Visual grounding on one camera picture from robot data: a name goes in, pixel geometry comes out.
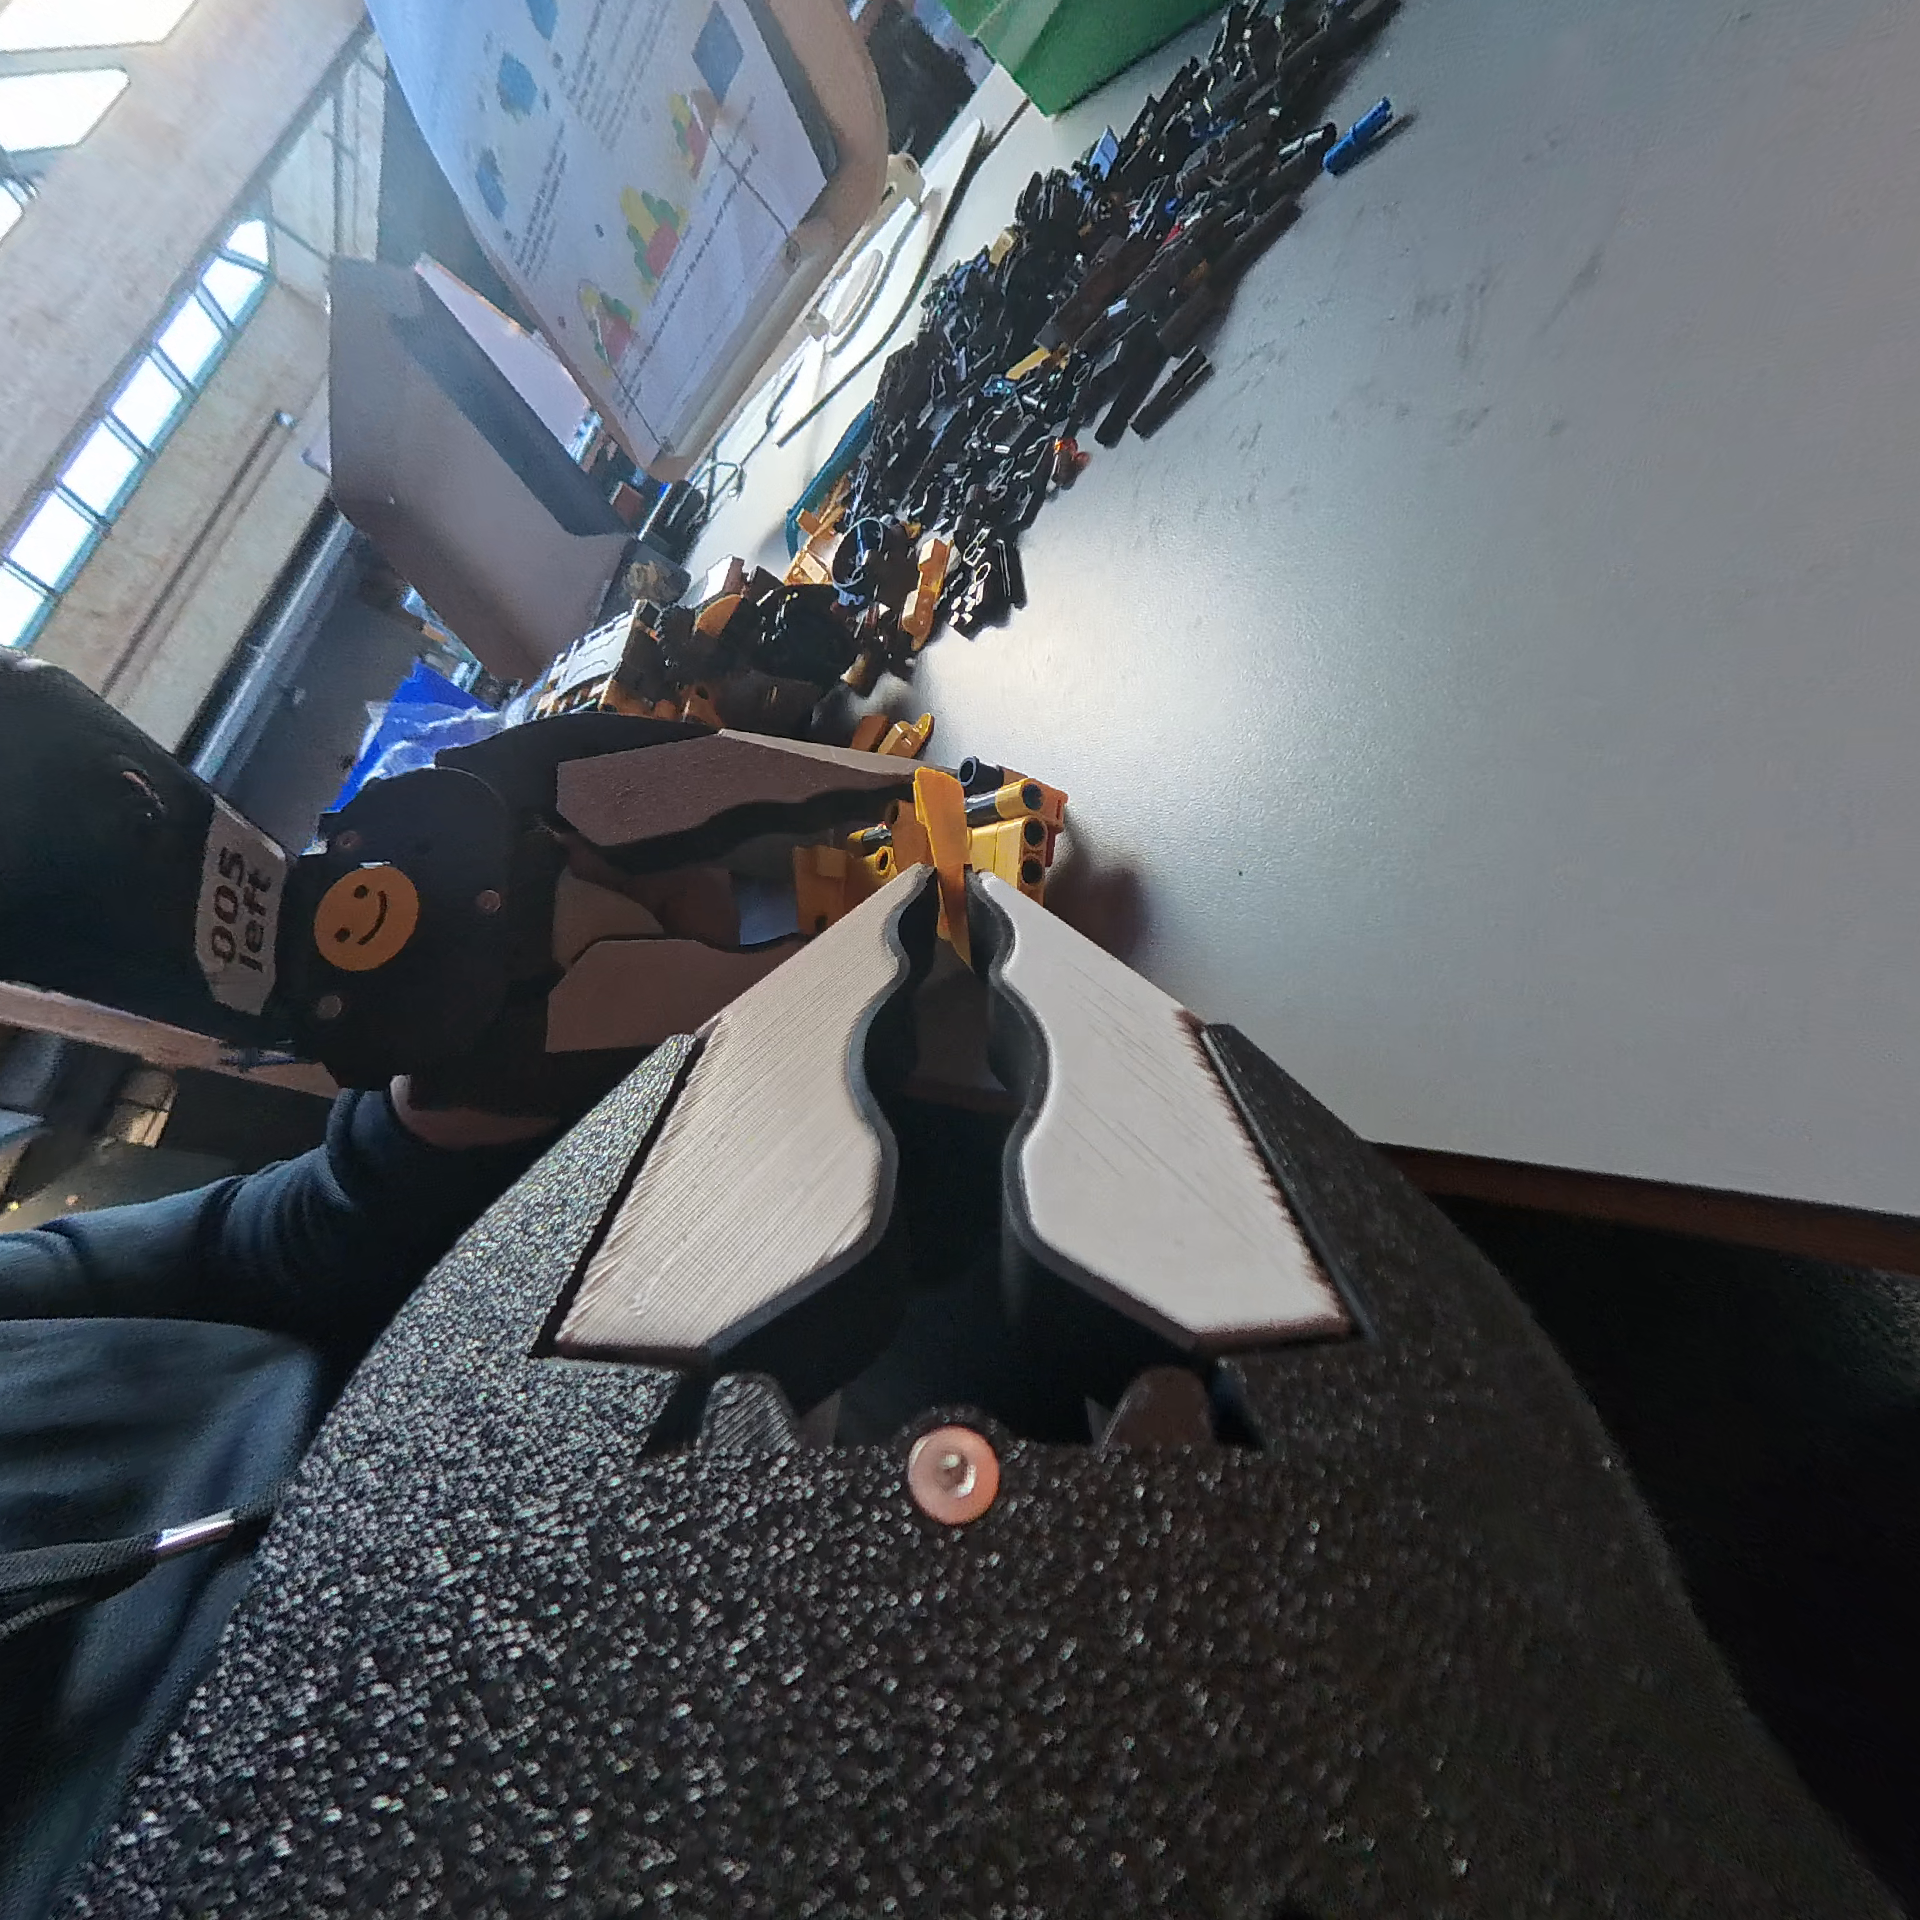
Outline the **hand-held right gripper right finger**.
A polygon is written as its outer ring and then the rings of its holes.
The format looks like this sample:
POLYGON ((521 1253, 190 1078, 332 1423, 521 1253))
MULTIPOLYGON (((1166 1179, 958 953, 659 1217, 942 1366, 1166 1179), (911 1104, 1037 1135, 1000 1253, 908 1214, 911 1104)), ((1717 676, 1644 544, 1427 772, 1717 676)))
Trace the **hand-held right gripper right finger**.
POLYGON ((1096 1306, 1181 1356, 1353 1332, 1187 1006, 997 876, 972 876, 972 963, 1020 1102, 1001 1153, 1020 1321, 1096 1306))

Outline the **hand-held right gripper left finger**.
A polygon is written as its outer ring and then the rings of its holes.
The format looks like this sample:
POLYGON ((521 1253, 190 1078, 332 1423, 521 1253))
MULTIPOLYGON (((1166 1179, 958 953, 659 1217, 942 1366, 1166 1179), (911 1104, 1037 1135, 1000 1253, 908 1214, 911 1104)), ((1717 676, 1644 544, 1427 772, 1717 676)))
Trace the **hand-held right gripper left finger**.
POLYGON ((926 953, 914 865, 709 1020, 581 1267, 558 1356, 723 1366, 877 1253, 899 1145, 869 1041, 926 953))

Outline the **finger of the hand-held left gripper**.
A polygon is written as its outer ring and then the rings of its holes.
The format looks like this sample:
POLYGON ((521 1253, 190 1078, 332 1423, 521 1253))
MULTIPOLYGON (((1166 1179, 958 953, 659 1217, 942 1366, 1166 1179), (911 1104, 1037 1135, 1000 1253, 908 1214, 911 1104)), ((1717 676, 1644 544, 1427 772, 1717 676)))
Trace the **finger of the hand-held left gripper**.
POLYGON ((764 837, 877 827, 922 769, 905 755, 707 730, 560 762, 556 812, 618 868, 650 874, 718 864, 764 837))
POLYGON ((602 938, 549 991, 543 1052, 647 1051, 697 1033, 800 949, 800 938, 712 947, 690 938, 602 938))

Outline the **small yellow toy brick piece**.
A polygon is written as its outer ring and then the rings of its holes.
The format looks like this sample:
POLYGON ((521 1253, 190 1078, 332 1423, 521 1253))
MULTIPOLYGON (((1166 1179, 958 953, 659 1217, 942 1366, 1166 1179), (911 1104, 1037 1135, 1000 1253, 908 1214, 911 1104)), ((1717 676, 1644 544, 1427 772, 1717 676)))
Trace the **small yellow toy brick piece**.
POLYGON ((915 815, 927 841, 927 864, 937 878, 937 931, 960 965, 972 965, 967 917, 967 872, 972 832, 967 824, 964 783, 933 766, 914 776, 915 815))

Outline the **yellow toy brick assembly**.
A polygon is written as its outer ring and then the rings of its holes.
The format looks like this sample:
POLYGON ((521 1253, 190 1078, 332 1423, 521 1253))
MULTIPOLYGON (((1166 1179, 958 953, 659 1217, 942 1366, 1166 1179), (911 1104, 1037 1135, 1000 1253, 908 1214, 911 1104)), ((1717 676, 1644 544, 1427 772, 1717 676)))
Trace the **yellow toy brick assembly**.
MULTIPOLYGON (((1043 901, 1064 828, 1066 793, 976 755, 963 757, 956 769, 944 772, 964 783, 964 812, 972 832, 967 876, 997 876, 1021 895, 1043 901)), ((901 872, 919 865, 933 868, 911 780, 908 798, 887 801, 877 824, 856 827, 836 841, 805 844, 792 852, 791 876, 800 936, 815 938, 901 872)))

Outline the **person's left forearm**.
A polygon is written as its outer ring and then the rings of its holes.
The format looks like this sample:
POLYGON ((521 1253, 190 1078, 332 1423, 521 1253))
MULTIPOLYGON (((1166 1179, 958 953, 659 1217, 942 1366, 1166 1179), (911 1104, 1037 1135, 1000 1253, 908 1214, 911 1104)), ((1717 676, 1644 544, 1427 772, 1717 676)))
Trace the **person's left forearm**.
POLYGON ((388 1093, 343 1093, 300 1157, 5 1235, 3 1317, 210 1321, 350 1356, 540 1150, 437 1147, 388 1093))

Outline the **person's left hand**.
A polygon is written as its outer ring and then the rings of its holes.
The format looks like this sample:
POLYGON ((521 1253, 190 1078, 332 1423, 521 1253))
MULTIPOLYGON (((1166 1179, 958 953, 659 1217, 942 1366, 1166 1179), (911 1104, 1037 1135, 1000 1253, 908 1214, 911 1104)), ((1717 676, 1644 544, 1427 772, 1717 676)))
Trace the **person's left hand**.
POLYGON ((413 1083, 397 1075, 388 1083, 388 1102, 399 1124, 426 1147, 444 1152, 479 1152, 552 1140, 563 1121, 553 1116, 495 1114, 474 1108, 426 1104, 413 1083))

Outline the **yellow black toy brick vehicle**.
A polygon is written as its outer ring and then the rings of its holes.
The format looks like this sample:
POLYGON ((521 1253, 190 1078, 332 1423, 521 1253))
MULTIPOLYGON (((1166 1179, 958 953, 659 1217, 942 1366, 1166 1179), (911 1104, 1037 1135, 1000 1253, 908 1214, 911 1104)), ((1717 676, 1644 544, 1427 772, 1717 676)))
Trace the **yellow black toy brick vehicle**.
POLYGON ((895 629, 915 549, 892 550, 871 592, 842 596, 836 544, 802 549, 783 574, 730 558, 671 604, 634 602, 568 645, 510 719, 607 712, 848 746, 848 707, 919 655, 895 629))

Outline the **blue plastic bag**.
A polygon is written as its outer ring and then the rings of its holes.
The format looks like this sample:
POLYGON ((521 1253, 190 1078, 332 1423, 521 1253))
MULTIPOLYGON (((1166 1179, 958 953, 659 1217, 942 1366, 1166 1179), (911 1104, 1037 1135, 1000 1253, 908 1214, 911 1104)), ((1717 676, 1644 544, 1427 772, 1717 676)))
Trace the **blue plastic bag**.
POLYGON ((477 700, 420 660, 392 698, 370 713, 370 730, 334 795, 334 810, 345 810, 370 780, 426 769, 437 753, 479 742, 510 723, 500 708, 477 700))

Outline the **teal brick separator tool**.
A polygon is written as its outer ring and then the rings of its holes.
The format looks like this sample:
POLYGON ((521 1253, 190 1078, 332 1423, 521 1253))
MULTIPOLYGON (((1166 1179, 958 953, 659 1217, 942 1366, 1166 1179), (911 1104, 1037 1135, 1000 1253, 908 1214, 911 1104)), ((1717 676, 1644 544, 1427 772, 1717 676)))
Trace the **teal brick separator tool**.
POLYGON ((802 515, 819 515, 834 490, 842 480, 847 480, 861 458, 866 456, 866 447, 871 446, 873 436, 873 416, 877 404, 869 401, 860 409, 860 412, 848 420, 844 436, 836 440, 823 467, 815 470, 815 475, 805 481, 800 497, 792 501, 783 518, 786 542, 788 549, 794 550, 800 545, 800 517, 802 515))

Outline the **black computer monitor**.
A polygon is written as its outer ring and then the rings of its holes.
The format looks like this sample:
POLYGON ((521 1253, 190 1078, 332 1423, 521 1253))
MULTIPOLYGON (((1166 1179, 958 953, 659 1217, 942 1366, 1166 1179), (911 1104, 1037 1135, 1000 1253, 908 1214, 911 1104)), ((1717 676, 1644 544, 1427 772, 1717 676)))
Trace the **black computer monitor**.
POLYGON ((332 260, 328 456, 338 508, 495 676, 597 622, 631 526, 415 271, 332 260))

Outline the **pile of black toy bricks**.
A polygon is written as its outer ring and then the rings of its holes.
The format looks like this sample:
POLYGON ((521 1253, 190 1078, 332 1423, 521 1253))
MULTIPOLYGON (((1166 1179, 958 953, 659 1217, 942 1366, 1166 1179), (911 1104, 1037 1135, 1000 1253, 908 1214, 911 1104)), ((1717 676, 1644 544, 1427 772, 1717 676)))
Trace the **pile of black toy bricks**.
POLYGON ((952 542, 935 627, 1020 608, 1021 534, 1087 446, 1149 436, 1208 374, 1203 331, 1330 176, 1347 128, 1314 108, 1396 10, 1231 4, 1124 131, 1037 171, 995 244, 927 287, 866 456, 800 532, 839 542, 877 515, 895 554, 952 542))

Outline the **monitor showing building instructions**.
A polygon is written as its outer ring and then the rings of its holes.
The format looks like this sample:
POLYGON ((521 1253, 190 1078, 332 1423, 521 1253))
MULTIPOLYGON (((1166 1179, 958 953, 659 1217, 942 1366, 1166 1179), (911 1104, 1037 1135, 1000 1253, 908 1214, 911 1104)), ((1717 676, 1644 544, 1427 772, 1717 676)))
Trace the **monitor showing building instructions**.
POLYGON ((882 4, 372 1, 431 160, 511 300, 680 480, 905 196, 882 4))

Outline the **green plastic bin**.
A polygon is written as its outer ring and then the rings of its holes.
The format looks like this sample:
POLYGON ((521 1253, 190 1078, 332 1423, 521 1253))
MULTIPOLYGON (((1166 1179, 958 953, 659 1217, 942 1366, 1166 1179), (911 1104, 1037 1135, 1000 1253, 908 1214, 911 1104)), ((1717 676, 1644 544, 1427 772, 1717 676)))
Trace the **green plastic bin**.
POLYGON ((1045 115, 1098 90, 1223 1, 944 1, 1045 115))

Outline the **black drawstring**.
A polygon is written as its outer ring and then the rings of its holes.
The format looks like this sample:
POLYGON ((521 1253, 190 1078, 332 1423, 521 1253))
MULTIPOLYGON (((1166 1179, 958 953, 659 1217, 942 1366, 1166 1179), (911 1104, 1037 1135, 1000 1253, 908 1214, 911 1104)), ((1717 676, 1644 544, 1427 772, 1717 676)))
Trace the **black drawstring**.
POLYGON ((272 1515, 272 1503, 244 1503, 178 1526, 112 1540, 68 1540, 3 1552, 3 1600, 111 1594, 185 1552, 226 1546, 272 1515))

